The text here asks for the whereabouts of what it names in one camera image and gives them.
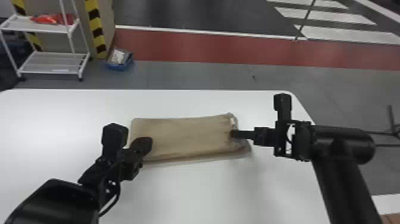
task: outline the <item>metal pole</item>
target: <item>metal pole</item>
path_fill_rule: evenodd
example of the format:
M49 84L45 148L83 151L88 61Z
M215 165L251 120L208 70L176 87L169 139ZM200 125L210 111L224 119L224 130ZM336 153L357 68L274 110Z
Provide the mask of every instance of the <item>metal pole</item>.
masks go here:
M76 9L75 0L72 0L72 7L74 8L76 17L79 19L79 27L80 27L80 31L82 33L83 41L85 43L86 52L89 52L88 42L86 41L86 36L85 36L84 31L83 31L82 21L80 20L80 16L78 14L78 10Z
M61 8L61 12L62 12L62 17L64 19L65 29L67 30L68 41L69 41L70 46L71 46L72 54L74 55L74 61L75 61L75 64L76 64L76 72L78 74L78 78L80 79L80 78L82 78L82 76L79 73L79 62L78 62L78 58L76 57L74 43L72 43L72 33L69 32L68 20L67 20L66 14L65 14L64 3L63 3L63 0L59 0L59 2L60 2L60 8Z
M15 72L17 73L17 76L19 78L21 78L21 74L18 71L17 63L15 63L15 61L14 61L13 55L11 54L11 51L8 48L8 45L7 45L7 43L6 43L5 39L4 39L4 36L3 36L3 32L1 30L0 30L0 38L1 38L1 42L3 43L5 52L7 53L8 58L10 59L10 62L12 64L12 66L14 67Z
M311 5L310 5L310 7L308 7L308 11L305 14L305 17L304 17L304 19L302 21L302 24L300 26L299 33L296 34L295 41L297 41L299 39L299 34L303 30L303 27L305 26L305 23L307 22L308 16L310 15L310 12L313 10L314 4L315 4L315 0L312 0Z
M390 131L393 134L395 134L396 133L395 116L393 115L393 107L391 105L388 105L387 107L387 114L389 115Z

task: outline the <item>red floor stripe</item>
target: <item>red floor stripe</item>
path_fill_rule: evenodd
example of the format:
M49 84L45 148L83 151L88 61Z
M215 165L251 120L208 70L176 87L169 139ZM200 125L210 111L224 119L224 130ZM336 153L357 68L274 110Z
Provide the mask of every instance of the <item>red floor stripe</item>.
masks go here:
M136 60L400 70L400 46L117 29Z

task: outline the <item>white floor marking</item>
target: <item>white floor marking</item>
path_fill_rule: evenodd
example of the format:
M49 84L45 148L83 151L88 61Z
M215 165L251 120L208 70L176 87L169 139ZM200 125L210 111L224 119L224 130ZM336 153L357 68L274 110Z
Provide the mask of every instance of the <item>white floor marking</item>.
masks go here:
M268 2L281 2L281 3L289 3L289 4L298 4L298 5L311 5L312 0L267 0ZM316 0L315 6L319 7L331 7L331 8L343 8L348 9L345 5L330 0Z
M400 23L400 15L397 13L392 12L391 10L382 7L378 4L375 4L374 2L368 1L368 0L355 0L356 2L365 5L366 7L369 7L375 11L377 11L378 13L385 15L389 18L391 18L392 20L395 20L396 22Z
M390 32L304 26L302 33L309 39L400 45L400 37Z
M289 18L304 18L307 10L298 10L294 8L281 8L275 7L280 14ZM311 11L308 17L309 20L324 20L324 21L335 21L342 23L362 23L376 25L371 20L363 17L362 15L350 14L350 13L331 13L324 11Z
M173 32L173 33L197 33L197 34L207 34L207 35L243 36L243 37L250 37L250 38L294 39L294 36L285 36L285 35L262 35L262 34L252 34L252 33L218 32L218 31L189 30L189 29L171 29L171 28L157 28L157 27L146 27L146 26L115 25L115 28L116 29L128 29L128 30ZM300 37L299 40L304 41L304 40L307 40L307 38Z

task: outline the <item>shelf rack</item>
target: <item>shelf rack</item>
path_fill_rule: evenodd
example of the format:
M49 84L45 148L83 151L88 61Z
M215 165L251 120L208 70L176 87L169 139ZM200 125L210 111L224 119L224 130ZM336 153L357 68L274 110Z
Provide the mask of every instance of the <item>shelf rack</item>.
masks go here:
M83 81L83 71L90 59L90 52L88 43L86 42L85 34L83 33L82 24L79 19L79 14L74 0L70 0L73 6L76 19L72 25L65 24L39 24L30 20L30 16L23 16L14 13L10 18L4 21L0 25L0 39L4 45L8 57L10 58L11 64L14 67L15 72L20 80L24 81L25 77L23 73L39 73L39 74L76 74L79 81ZM64 9L64 0L59 0L62 17L64 21L67 21L67 16ZM83 41L86 47L85 54L78 54L75 52L74 44L72 41L72 34L76 30L76 27L80 26ZM2 31L20 31L33 32L33 33L54 33L64 34L68 36L68 41L71 47L71 53L59 53L59 52L39 52L35 46L31 43L33 52L29 55L27 60L20 66L17 67L11 51L4 39Z

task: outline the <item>gray floor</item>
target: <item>gray floor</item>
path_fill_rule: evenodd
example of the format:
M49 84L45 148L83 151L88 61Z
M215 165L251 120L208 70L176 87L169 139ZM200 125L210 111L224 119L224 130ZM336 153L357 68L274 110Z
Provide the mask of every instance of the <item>gray floor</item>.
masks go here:
M321 125L386 130L386 106L400 122L400 73L357 69L138 61L128 71L89 63L85 81L33 75L18 88L71 89L284 89L293 92ZM396 142L376 139L377 142ZM372 194L400 193L399 148L379 148L361 166Z

